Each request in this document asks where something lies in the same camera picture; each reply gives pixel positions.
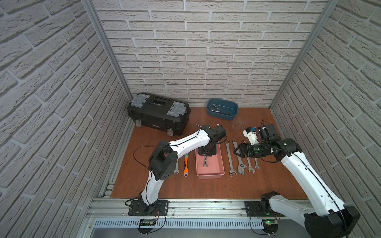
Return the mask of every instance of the black cable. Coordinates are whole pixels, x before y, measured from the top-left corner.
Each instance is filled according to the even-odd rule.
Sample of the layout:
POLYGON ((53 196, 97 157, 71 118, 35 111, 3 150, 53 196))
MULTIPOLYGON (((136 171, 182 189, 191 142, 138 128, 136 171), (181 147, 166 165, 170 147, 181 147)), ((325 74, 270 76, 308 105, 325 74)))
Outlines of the black cable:
POLYGON ((137 198, 138 198, 138 197, 135 197, 135 198, 131 198, 131 199, 125 201, 125 202, 124 202, 124 205, 126 205, 127 207, 131 207, 131 205, 128 205, 127 203, 130 202, 130 201, 132 201, 132 200, 135 200, 135 199, 137 199, 137 198))
MULTIPOLYGON (((320 183, 320 185, 323 187, 323 189, 325 190, 325 192, 328 194, 328 196, 331 198, 331 200, 333 200, 333 197, 331 196, 331 194, 328 192, 328 190, 325 188, 325 186, 322 184, 322 182, 320 181, 320 179, 318 179, 318 177, 316 177, 316 175, 310 170, 310 168, 307 167, 307 165, 302 161, 301 158, 299 158, 299 156, 297 156, 295 153, 293 152, 290 152, 288 150, 282 150, 282 151, 286 151, 288 153, 291 153, 293 155, 295 155, 303 164, 304 166, 311 172, 311 174, 316 178, 316 180, 320 183)), ((341 217, 343 218, 343 222, 344 222, 344 227, 345 227, 345 237, 348 238, 348 234, 347 234, 347 223, 345 222, 345 219, 344 219, 344 216, 343 216, 343 213, 341 212, 339 206, 337 205, 337 203, 335 201, 333 201, 334 204, 336 205, 337 209, 339 210, 340 214, 341 214, 341 217)))
POLYGON ((138 162, 139 164, 141 164, 142 166, 144 166, 146 169, 149 170, 149 168, 148 168, 147 166, 145 166, 144 164, 140 163, 140 162, 135 158, 135 152, 136 152, 138 149, 142 148, 142 147, 163 147, 163 146, 162 146, 162 145, 142 145, 142 146, 140 146, 140 147, 138 147, 138 148, 136 148, 136 149, 134 150, 134 153, 132 154, 132 156, 134 157, 134 160, 135 160, 136 162, 138 162))
POLYGON ((148 179, 147 184, 146 184, 146 200, 147 200, 149 206, 151 206, 151 204, 149 203, 148 198, 147 198, 147 187, 148 187, 148 182, 149 181, 151 181, 151 179, 148 179))
POLYGON ((162 224, 162 226, 161 226, 159 229, 154 230, 154 231, 152 231, 152 232, 148 232, 147 234, 151 234, 151 233, 157 232, 158 230, 160 230, 161 228, 163 228, 163 226, 164 226, 165 223, 166 223, 166 216, 164 215, 164 213, 163 213, 158 207, 156 207, 156 209, 157 209, 159 212, 161 212, 161 213, 163 214, 165 221, 164 221, 164 223, 162 224))
POLYGON ((216 142, 216 145, 220 145, 220 144, 222 144, 222 143, 224 143, 226 141, 226 139, 225 140, 223 140, 222 142, 216 142))
POLYGON ((267 160, 264 160, 262 157, 261 157, 261 160, 263 160, 263 161, 265 161, 267 163, 278 163, 279 162, 278 160, 277 161, 267 161, 267 160))
POLYGON ((187 141, 190 141, 190 140, 193 139, 193 138, 196 138, 196 136, 199 135, 200 130, 201 130, 201 127, 200 127, 200 129, 197 131, 197 134, 196 134, 194 137, 192 137, 192 138, 190 138, 190 139, 188 139, 188 140, 186 140, 186 141, 183 141, 183 142, 181 142, 181 143, 179 143, 179 144, 177 144, 177 145, 170 145, 170 146, 178 146, 178 145, 181 145, 181 144, 183 144, 183 143, 185 143, 185 142, 187 142, 187 141))
POLYGON ((251 226, 251 217, 253 216, 253 214, 254 214, 254 212, 251 214, 251 216, 250 216, 250 219, 249 219, 249 224, 250 224, 250 228, 251 228, 251 230, 254 232, 254 233, 256 233, 254 230, 253 230, 253 227, 251 226))

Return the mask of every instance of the black mounting plate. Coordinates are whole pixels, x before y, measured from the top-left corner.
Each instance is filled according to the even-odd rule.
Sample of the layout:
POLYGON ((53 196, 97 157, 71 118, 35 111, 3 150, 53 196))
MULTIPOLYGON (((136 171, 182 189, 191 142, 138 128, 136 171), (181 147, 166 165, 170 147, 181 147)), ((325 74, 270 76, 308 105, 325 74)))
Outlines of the black mounting plate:
MULTIPOLYGON (((166 216, 168 214, 168 200, 157 200, 156 207, 160 211, 160 216, 166 216)), ((144 212, 144 208, 139 205, 138 200, 131 201, 130 209, 128 210, 129 216, 155 216, 157 214, 157 210, 154 209, 150 214, 146 214, 144 212)))
POLYGON ((246 209, 246 215, 248 217, 253 216, 253 217, 284 217, 284 215, 271 211, 269 213, 263 213, 261 212, 259 208, 259 204, 261 201, 245 201, 245 209, 246 209))

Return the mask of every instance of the brick wall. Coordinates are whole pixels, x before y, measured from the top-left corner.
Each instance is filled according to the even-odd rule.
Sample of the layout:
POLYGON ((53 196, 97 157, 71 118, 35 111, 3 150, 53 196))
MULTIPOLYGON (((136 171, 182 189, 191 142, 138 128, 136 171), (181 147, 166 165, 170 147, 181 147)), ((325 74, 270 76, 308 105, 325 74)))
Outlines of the brick wall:
POLYGON ((272 101, 325 1, 94 0, 133 94, 272 101))
POLYGON ((0 1, 1 238, 76 235, 126 104, 81 1, 0 1))
POLYGON ((361 213, 354 235, 381 235, 381 10, 341 0, 272 110, 324 181, 361 213))

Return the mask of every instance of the brown wooden surface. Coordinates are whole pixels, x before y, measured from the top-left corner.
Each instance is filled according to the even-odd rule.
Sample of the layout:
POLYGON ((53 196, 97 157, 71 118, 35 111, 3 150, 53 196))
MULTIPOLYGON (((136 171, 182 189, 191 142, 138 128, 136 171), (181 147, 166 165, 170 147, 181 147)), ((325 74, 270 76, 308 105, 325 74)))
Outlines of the brown wooden surface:
MULTIPOLYGON (((145 187, 148 170, 138 164, 133 159, 133 152, 142 145, 157 145, 160 140, 173 141, 194 133, 199 129, 196 124, 217 126, 222 125, 230 140, 230 151, 234 169, 237 171, 238 160, 233 154, 233 139, 239 144, 242 140, 248 139, 243 136, 242 131, 248 126, 259 126, 262 119, 265 124, 275 124, 274 119, 267 108, 239 108, 238 115, 232 121, 219 119, 207 115, 206 109, 201 107, 192 108, 189 122, 185 127, 182 136, 170 137, 164 131, 155 130, 148 127, 135 127, 128 144, 122 166, 115 182, 112 198, 133 198, 136 197, 145 187)), ((143 147, 136 151, 136 159, 148 166, 148 158, 153 147, 143 147)), ((230 166, 227 157, 225 143, 221 144, 225 174, 219 179, 198 179, 196 175, 195 152, 189 153, 189 175, 184 177, 184 156, 179 159, 179 174, 172 175, 163 183, 159 192, 159 198, 216 198, 216 199, 259 199, 264 193, 277 191, 288 199, 305 199, 307 196, 299 186, 297 181, 281 162, 266 163, 258 159, 260 170, 254 174, 245 169, 245 174, 241 175, 237 171, 237 176, 229 176, 230 166)), ((273 156, 268 156, 266 160, 275 160, 273 156)), ((247 159, 242 159, 248 166, 247 159)), ((251 159, 252 167, 255 166, 255 159, 251 159)))

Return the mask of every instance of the adjustable wrench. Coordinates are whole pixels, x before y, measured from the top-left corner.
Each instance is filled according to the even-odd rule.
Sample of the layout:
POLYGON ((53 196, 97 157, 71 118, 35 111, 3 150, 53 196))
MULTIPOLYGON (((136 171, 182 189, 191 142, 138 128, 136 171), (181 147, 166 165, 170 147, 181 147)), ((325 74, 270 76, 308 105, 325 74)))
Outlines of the adjustable wrench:
POLYGON ((226 145, 227 156, 229 157, 229 165, 230 165, 230 172, 229 172, 229 175, 230 175, 230 177, 233 178, 233 175, 232 175, 232 174, 235 174, 235 176, 237 176, 237 172, 233 169, 232 156, 230 155, 230 148, 229 148, 229 140, 226 139, 226 141, 225 141, 225 145, 226 145))
MULTIPOLYGON (((234 145, 234 148, 237 148, 238 147, 238 144, 237 144, 237 141, 236 140, 233 140, 233 145, 234 145)), ((244 175, 245 173, 245 168, 247 167, 243 162, 242 162, 242 159, 241 157, 239 157, 237 155, 237 158, 238 158, 238 172, 242 175, 244 175)))
POLYGON ((254 173, 255 173, 255 170, 254 170, 253 167, 251 166, 251 161, 250 161, 249 156, 247 157, 247 163, 249 164, 249 173, 250 173, 250 171, 252 171, 253 174, 254 174, 254 173))
POLYGON ((255 169, 259 169, 258 158, 255 158, 255 169))

